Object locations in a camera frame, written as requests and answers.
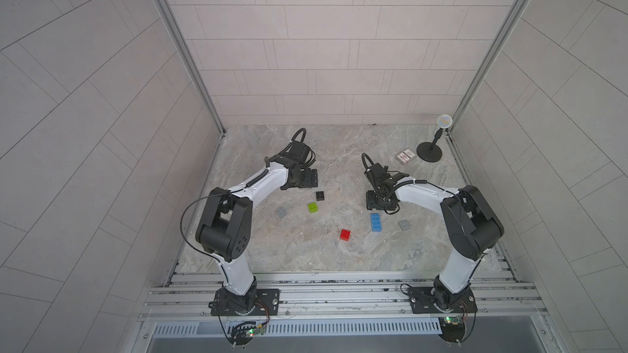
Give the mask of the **light blue long lego brick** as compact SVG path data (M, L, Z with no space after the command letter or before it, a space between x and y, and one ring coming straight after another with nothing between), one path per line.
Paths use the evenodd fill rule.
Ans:
M379 213L372 213L370 215L370 219L371 219L371 231L381 232L382 231L381 215Z

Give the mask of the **small grey lego brick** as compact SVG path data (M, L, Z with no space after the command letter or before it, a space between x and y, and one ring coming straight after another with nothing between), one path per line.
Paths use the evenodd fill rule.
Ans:
M400 220L398 225L401 230L409 230L411 228L411 223L407 219Z

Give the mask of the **lime green lego brick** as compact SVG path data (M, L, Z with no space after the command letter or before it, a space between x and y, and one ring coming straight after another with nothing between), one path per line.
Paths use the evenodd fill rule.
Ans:
M317 206L317 203L310 203L310 204L307 205L307 208L308 208L308 211L310 213L314 213L314 212L317 212L319 210L319 208Z

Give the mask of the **red orange lego brick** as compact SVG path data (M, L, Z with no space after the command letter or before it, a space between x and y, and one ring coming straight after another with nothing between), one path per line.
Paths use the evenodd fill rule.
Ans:
M345 230L345 229L341 230L341 232L340 232L340 239L341 240L348 242L348 240L350 240L350 237L351 237L351 231L350 230Z

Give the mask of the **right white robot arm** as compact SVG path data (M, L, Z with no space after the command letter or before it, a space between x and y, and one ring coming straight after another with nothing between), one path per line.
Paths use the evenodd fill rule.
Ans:
M478 311L470 280L487 250L493 248L505 229L481 191L475 186L447 189L406 173L390 174L389 169L361 155L365 176L373 189L366 192L369 210L393 213L401 202L416 204L441 215L453 246L446 266L433 287L408 287L402 293L410 299L412 311L463 314Z

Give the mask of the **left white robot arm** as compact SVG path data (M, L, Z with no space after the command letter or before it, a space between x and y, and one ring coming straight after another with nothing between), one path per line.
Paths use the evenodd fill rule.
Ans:
M264 159L255 175L228 189L214 188L205 202L195 240L200 253L217 261L224 282L209 304L212 315L248 315L254 311L257 280L245 257L251 240L253 211L272 192L318 186L312 168L316 154L304 141L292 140L286 148Z

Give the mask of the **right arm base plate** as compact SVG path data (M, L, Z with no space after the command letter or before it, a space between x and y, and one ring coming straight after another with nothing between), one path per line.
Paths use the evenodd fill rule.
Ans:
M446 288L410 287L407 289L414 314L474 314L478 306L470 287L457 294Z

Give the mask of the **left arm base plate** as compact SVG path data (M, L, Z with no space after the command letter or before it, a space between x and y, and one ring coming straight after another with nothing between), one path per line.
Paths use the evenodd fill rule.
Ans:
M277 315L280 295L279 289L253 289L245 296L238 296L221 288L209 309L212 316Z

